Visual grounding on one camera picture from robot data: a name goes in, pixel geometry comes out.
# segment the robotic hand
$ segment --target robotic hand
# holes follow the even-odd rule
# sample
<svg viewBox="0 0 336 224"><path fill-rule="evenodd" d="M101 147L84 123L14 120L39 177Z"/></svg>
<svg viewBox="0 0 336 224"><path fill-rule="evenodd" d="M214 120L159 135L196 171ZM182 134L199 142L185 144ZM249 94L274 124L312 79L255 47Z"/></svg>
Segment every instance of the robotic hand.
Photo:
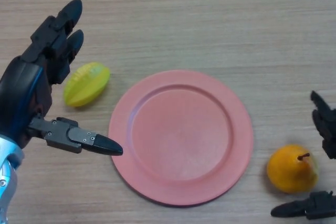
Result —
<svg viewBox="0 0 336 224"><path fill-rule="evenodd" d="M311 92L310 99L316 106L312 112L312 119L323 138L322 148L329 159L336 159L336 109L330 109L315 91ZM336 217L336 196L332 191L312 192L305 200L275 207L271 215L280 218L306 216L309 220Z"/></svg>
<svg viewBox="0 0 336 224"><path fill-rule="evenodd" d="M52 86L65 80L82 46L81 30L68 37L81 13L81 0L73 0L57 17L47 17L31 36L32 44L10 62L0 79L0 224L7 223L7 208L17 186L16 170L32 137L73 153L82 149L104 155L123 153L118 143L81 129L76 121L44 120L52 105Z"/></svg>

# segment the yellow pear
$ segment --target yellow pear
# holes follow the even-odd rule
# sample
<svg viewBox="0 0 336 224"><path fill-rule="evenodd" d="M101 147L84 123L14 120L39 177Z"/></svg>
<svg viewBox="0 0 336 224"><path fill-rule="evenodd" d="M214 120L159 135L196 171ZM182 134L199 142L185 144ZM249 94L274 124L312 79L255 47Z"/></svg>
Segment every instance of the yellow pear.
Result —
<svg viewBox="0 0 336 224"><path fill-rule="evenodd" d="M298 144L286 145L272 154L267 176L276 188L288 194L310 191L319 178L313 154Z"/></svg>

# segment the pink plate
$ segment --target pink plate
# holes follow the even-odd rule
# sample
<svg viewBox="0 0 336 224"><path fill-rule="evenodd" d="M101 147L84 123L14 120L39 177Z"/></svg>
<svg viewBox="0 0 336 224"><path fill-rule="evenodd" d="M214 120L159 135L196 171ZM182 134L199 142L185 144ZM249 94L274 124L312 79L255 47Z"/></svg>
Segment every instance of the pink plate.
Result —
<svg viewBox="0 0 336 224"><path fill-rule="evenodd" d="M173 70L133 86L117 104L112 157L135 191L171 206L208 202L243 175L253 150L249 115L228 87L205 74Z"/></svg>

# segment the wood grain surface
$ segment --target wood grain surface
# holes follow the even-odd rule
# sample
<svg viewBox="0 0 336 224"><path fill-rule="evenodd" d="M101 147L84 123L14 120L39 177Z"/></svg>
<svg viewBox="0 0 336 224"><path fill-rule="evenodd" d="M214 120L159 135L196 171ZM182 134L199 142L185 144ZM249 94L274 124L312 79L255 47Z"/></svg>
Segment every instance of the wood grain surface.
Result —
<svg viewBox="0 0 336 224"><path fill-rule="evenodd" d="M30 44L48 15L70 0L0 0L0 70ZM209 204L157 206L132 192L109 157L80 155L33 139L24 149L8 211L15 223L203 224L308 223L275 219L285 196L265 179L271 153L289 143L310 148L320 164L316 190L336 189L336 163L321 148L311 120L311 90L336 106L336 0L82 0L85 43L72 70L97 60L111 69L107 90L74 110L54 87L48 119L57 116L107 134L114 106L142 78L192 69L230 86L252 119L254 153L241 180ZM334 223L335 219L310 223Z"/></svg>

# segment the plate rim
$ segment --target plate rim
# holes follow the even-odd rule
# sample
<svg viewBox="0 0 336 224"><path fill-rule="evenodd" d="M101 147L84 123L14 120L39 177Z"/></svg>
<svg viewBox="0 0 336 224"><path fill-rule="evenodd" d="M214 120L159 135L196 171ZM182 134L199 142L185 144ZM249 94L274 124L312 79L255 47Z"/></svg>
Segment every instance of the plate rim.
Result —
<svg viewBox="0 0 336 224"><path fill-rule="evenodd" d="M145 85L147 82L156 82L158 81L161 77L165 77L166 75L169 75L169 78L172 78L172 76L175 76L178 77L178 76L183 76L183 75L190 75L190 76L193 76L193 77L198 77L198 78L204 78L206 80L206 82L214 82L216 83L216 85L220 85L223 90L225 92L228 92L232 98L234 98L234 101L236 104L239 104L240 106L240 109L241 109L241 113L244 115L245 117L245 124L247 123L246 126L249 127L248 129L248 138L249 138L249 148L247 148L246 150L246 158L245 158L245 161L241 163L241 165L239 166L239 172L237 172L237 174L235 175L235 177L233 179L230 179L230 183L226 183L226 186L224 186L222 189L217 189L217 193L213 193L213 194L209 194L209 197L206 198L206 197L203 197L204 199L203 200L186 200L185 203L178 203L178 202L173 202L173 200L160 200L159 197L155 197L155 193L151 194L151 195L148 195L146 194L146 192L144 192L143 189L141 189L139 186L136 186L134 184L134 182L130 182L129 180L127 180L125 178L125 170L127 169L123 169L121 166L122 164L120 164L122 162L123 159L125 159L125 157L123 156L112 156L112 161L115 165L115 168L119 174L119 176L122 178L122 180L132 189L132 190L135 190L138 194L142 195L144 198L147 198L151 201L154 201L154 202L158 202L160 204L165 204L165 205L171 205L171 206L192 206L192 205L199 205L199 204L203 204L203 203L206 203L206 202L209 202L209 201L212 201L218 197L220 197L221 195L223 195L224 193L226 193L227 191L229 191L239 180L240 178L244 175L249 163L250 163L250 160L251 160L251 157L252 157L252 154L253 154L253 149L254 149L254 132L253 132L253 127L252 127L252 123L251 123L251 118L250 118L250 115L245 107L245 105L242 103L242 101L240 100L240 98L233 92L233 90L231 90L227 85L225 85L224 83L222 83L221 81L213 78L212 76L209 76L209 75L206 75L202 72L197 72L197 71L192 71L192 70L168 70L168 71L163 71L163 72L159 72L159 73L155 73L155 74L152 74L152 75L149 75L147 76L146 78L140 80L139 82L137 82L135 85L133 85L121 98L120 100L118 101L117 105L115 106L114 108L114 111L112 113L112 116L111 116L111 119L110 119L110 122L109 122L109 129L108 129L108 136L114 140L116 140L117 142L119 142L120 144L125 144L127 145L127 137L122 140L122 142L120 142L121 140L118 140L116 138L113 138L113 136L111 136L112 134L112 128L113 128L113 125L115 124L115 118L118 117L116 116L116 114L119 112L119 108L121 105L123 105L123 102L126 103L125 101L127 99L129 99L129 96L131 96L132 93L134 93L136 90L138 90L139 88L141 88L141 86ZM189 86L194 86L196 87L197 89L202 89L206 92L208 92L207 89L205 89L201 84L198 84L198 85L191 85L191 84L188 84ZM137 97L137 98L134 98L134 100L141 100L143 97L145 97L148 92L145 92L140 89L140 93L142 93L143 95L141 95L141 97ZM226 108L227 105L226 104L223 104L223 102L221 101L221 99L218 98L217 95L214 95L213 93L209 92L209 94L211 96L213 96L214 98L216 98L220 103L221 105L223 106L223 108ZM232 120L234 118L234 116L232 116L231 113L229 113L229 111L226 112L227 113L227 116L229 117L229 120L231 121L232 123Z"/></svg>

